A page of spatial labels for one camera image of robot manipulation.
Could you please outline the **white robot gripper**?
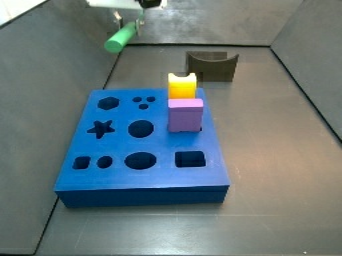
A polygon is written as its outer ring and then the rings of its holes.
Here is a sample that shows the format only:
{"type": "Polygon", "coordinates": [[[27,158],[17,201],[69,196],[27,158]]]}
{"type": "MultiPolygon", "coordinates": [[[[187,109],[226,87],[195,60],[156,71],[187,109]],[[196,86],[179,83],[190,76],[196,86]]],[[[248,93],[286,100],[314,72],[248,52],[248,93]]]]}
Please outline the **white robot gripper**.
{"type": "MultiPolygon", "coordinates": [[[[91,7],[103,8],[119,8],[119,9],[149,9],[164,8],[167,6],[167,0],[85,0],[91,7]]],[[[113,19],[117,28],[121,29],[123,17],[120,13],[113,11],[113,19]]],[[[136,35],[141,35],[141,29],[144,26],[144,10],[139,11],[139,15],[135,21],[136,35]]]]}

